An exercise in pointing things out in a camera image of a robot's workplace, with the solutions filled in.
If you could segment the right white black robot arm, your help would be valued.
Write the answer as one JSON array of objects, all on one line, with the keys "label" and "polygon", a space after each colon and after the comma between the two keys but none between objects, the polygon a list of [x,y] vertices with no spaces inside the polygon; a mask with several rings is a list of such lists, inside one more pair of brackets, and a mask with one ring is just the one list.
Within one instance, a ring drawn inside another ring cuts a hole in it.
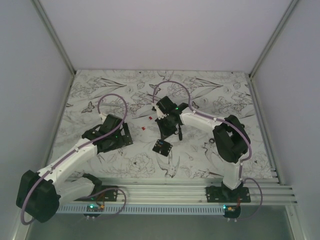
[{"label": "right white black robot arm", "polygon": [[177,131],[177,126],[191,126],[213,134],[219,156],[223,160],[224,175],[221,191],[226,202],[234,202],[240,195],[238,187],[242,184],[243,162],[252,156],[251,140],[239,119],[230,115],[219,118],[193,108],[190,103],[173,103],[167,96],[152,103],[156,112],[156,123],[160,138],[165,140]]}]

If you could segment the controller board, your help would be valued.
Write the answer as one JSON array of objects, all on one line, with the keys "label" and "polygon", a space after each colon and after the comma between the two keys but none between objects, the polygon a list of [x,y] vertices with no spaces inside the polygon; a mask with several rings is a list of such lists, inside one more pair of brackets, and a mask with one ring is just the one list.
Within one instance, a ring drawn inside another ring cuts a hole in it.
[{"label": "controller board", "polygon": [[88,204],[85,209],[85,213],[83,214],[86,220],[94,220],[98,218],[104,212],[104,207],[99,204]]},{"label": "controller board", "polygon": [[224,205],[223,210],[224,210],[223,217],[226,218],[227,221],[234,220],[236,222],[241,215],[240,205]]}]

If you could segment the left controller board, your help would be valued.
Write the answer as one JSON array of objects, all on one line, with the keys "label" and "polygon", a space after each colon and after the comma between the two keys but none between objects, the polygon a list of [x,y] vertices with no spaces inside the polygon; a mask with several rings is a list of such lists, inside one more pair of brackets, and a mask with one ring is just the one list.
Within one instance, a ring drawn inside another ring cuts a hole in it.
[{"label": "left controller board", "polygon": [[99,204],[88,204],[85,209],[85,213],[83,214],[86,220],[94,220],[98,218],[104,212],[104,207]]}]

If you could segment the black handled screwdriver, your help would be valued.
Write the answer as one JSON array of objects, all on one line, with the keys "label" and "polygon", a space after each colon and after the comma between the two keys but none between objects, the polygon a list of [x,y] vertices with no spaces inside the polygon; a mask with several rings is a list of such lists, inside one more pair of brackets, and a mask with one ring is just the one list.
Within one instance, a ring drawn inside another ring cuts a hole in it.
[{"label": "black handled screwdriver", "polygon": [[180,141],[183,140],[182,128],[180,125],[178,125],[178,138]]}]

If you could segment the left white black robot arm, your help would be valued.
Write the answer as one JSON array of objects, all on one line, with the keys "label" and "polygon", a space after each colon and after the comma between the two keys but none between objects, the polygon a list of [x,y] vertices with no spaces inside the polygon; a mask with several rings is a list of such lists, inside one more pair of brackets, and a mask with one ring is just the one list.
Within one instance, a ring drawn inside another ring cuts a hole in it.
[{"label": "left white black robot arm", "polygon": [[60,206],[74,200],[96,201],[107,191],[122,193],[123,190],[116,186],[104,188],[102,181],[89,173],[72,182],[66,180],[79,165],[97,154],[132,143],[125,120],[109,114],[102,124],[87,130],[62,157],[36,172],[26,171],[21,177],[16,198],[16,205],[21,209],[21,223],[25,226],[35,220],[45,223]]}]

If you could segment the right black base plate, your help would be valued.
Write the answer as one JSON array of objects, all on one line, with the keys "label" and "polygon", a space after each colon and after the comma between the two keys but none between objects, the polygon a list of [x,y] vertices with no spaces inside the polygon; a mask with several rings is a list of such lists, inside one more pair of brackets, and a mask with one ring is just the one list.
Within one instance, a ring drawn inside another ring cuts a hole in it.
[{"label": "right black base plate", "polygon": [[247,187],[240,186],[230,190],[222,186],[208,186],[205,188],[205,195],[208,203],[250,203],[251,196]]}]

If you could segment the black fuse box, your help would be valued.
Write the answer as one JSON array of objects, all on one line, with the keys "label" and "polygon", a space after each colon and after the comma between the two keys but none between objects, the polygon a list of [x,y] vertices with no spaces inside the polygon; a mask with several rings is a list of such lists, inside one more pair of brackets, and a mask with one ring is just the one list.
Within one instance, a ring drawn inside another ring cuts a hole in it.
[{"label": "black fuse box", "polygon": [[162,140],[162,139],[158,139],[155,143],[155,145],[153,146],[152,150],[155,153],[158,153],[162,156],[167,157],[172,149],[173,145],[170,144],[169,142]]}]

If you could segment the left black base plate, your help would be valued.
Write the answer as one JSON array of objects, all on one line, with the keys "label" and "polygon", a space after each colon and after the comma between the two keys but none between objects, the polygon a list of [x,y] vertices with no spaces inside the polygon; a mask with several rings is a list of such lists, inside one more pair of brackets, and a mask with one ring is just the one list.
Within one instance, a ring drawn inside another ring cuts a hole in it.
[{"label": "left black base plate", "polygon": [[101,185],[95,187],[89,196],[79,198],[89,202],[115,202],[118,197],[118,187],[114,185]]}]

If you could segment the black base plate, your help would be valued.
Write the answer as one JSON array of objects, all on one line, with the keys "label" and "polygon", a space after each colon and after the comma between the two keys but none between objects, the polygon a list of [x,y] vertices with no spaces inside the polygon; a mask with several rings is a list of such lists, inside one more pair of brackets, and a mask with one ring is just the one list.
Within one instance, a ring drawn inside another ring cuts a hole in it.
[{"label": "black base plate", "polygon": [[240,186],[230,190],[222,186],[208,186],[205,188],[205,195],[208,203],[250,203],[251,196],[247,187]]},{"label": "black base plate", "polygon": [[101,185],[95,187],[89,196],[79,198],[89,202],[115,202],[118,197],[118,187],[114,185]]}]

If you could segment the floral patterned mat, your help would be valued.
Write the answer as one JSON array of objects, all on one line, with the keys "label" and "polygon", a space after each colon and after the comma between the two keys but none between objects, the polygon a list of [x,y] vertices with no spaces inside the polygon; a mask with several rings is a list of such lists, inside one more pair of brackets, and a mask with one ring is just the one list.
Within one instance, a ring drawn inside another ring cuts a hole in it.
[{"label": "floral patterned mat", "polygon": [[49,161],[67,152],[88,129],[101,123],[100,113],[125,117],[133,144],[100,153],[73,173],[100,178],[217,178],[224,164],[212,133],[182,126],[168,141],[168,156],[153,151],[160,137],[152,102],[168,96],[174,103],[220,118],[236,116],[251,141],[252,157],[243,164],[245,177],[269,179],[274,170],[265,150],[254,103],[243,72],[78,70],[65,106]]}]

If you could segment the aluminium rail base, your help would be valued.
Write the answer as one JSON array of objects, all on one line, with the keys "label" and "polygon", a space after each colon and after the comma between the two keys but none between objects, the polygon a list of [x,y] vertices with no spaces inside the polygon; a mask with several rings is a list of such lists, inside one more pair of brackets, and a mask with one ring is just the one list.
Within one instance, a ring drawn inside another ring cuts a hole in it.
[{"label": "aluminium rail base", "polygon": [[[102,185],[119,188],[118,201],[133,204],[197,204],[207,202],[207,187],[219,187],[221,178],[102,178]],[[248,180],[250,205],[295,205],[293,189],[277,178]]]}]

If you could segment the right controller board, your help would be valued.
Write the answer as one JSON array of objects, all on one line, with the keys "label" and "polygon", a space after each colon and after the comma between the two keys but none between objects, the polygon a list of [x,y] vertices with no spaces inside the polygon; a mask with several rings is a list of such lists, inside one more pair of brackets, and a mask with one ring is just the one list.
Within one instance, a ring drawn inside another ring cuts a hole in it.
[{"label": "right controller board", "polygon": [[226,218],[227,221],[234,220],[236,222],[241,215],[240,205],[224,205],[223,210],[224,210],[223,217]]}]

